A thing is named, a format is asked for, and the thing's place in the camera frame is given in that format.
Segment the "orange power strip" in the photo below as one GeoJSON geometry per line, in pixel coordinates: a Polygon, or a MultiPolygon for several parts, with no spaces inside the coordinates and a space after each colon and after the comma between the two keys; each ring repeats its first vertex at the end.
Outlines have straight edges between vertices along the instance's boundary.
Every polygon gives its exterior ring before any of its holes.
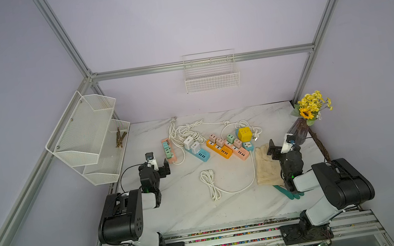
{"type": "Polygon", "coordinates": [[[229,159],[233,154],[233,152],[230,148],[228,148],[226,146],[220,147],[219,145],[217,145],[216,143],[214,143],[210,140],[206,141],[206,146],[210,150],[214,151],[215,153],[219,154],[221,157],[223,157],[225,159],[229,159]]]}

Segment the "white charger plug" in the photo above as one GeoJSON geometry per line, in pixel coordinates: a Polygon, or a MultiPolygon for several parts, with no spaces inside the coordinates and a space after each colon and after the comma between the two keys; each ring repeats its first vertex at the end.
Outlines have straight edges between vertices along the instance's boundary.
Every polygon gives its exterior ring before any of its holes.
{"type": "Polygon", "coordinates": [[[187,150],[190,150],[194,142],[195,141],[194,141],[194,138],[192,136],[186,137],[186,139],[183,141],[184,148],[187,149],[187,150]]]}
{"type": "Polygon", "coordinates": [[[191,145],[191,152],[193,154],[197,155],[200,152],[200,150],[201,150],[201,145],[200,145],[200,143],[198,141],[194,142],[191,145]]]}

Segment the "pink charger plug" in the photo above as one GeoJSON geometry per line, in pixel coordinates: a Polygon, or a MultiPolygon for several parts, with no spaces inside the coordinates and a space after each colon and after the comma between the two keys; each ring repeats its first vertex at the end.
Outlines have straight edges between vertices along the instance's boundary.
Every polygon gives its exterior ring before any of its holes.
{"type": "Polygon", "coordinates": [[[225,145],[225,140],[222,138],[217,138],[216,139],[216,145],[218,145],[219,147],[223,147],[225,145]]]}
{"type": "Polygon", "coordinates": [[[215,143],[216,141],[217,141],[217,136],[215,135],[215,134],[211,134],[210,136],[209,136],[209,140],[211,141],[211,142],[213,142],[213,143],[215,143]]]}

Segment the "blue power strip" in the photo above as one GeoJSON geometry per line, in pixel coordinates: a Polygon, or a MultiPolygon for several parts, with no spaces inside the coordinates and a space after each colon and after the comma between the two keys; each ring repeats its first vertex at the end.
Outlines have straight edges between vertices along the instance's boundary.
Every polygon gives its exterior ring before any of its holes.
{"type": "Polygon", "coordinates": [[[197,155],[193,154],[191,152],[191,149],[187,150],[187,152],[190,153],[191,155],[194,155],[196,158],[198,158],[199,160],[201,160],[203,162],[207,162],[210,159],[210,153],[207,152],[206,150],[204,150],[202,147],[201,147],[200,152],[197,155]]]}

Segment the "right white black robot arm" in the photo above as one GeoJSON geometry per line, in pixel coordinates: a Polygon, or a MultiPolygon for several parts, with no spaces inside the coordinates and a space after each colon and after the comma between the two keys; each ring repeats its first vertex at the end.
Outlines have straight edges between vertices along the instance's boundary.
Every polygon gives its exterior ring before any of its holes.
{"type": "Polygon", "coordinates": [[[347,160],[313,164],[307,172],[295,135],[289,133],[281,146],[269,141],[267,155],[280,163],[281,178],[288,193],[301,195],[320,188],[322,198],[300,214],[298,227],[302,232],[326,226],[348,207],[359,206],[375,197],[373,185],[347,160]]]}

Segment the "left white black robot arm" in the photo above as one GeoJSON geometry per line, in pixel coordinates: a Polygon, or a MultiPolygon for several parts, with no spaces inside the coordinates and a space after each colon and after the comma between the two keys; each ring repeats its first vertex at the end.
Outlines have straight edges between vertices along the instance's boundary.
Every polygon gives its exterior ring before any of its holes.
{"type": "Polygon", "coordinates": [[[109,194],[106,197],[98,226],[100,243],[127,246],[165,246],[161,233],[144,228],[144,210],[160,207],[162,194],[160,181],[168,176],[169,162],[161,167],[155,160],[139,166],[141,187],[124,193],[109,194]]]}

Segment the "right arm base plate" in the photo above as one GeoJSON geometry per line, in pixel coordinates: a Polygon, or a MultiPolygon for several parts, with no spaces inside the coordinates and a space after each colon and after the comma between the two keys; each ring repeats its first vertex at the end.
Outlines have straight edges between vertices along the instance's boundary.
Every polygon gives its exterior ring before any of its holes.
{"type": "Polygon", "coordinates": [[[321,242],[333,238],[333,232],[328,224],[324,226],[283,225],[279,227],[285,245],[297,245],[305,242],[321,242]]]}

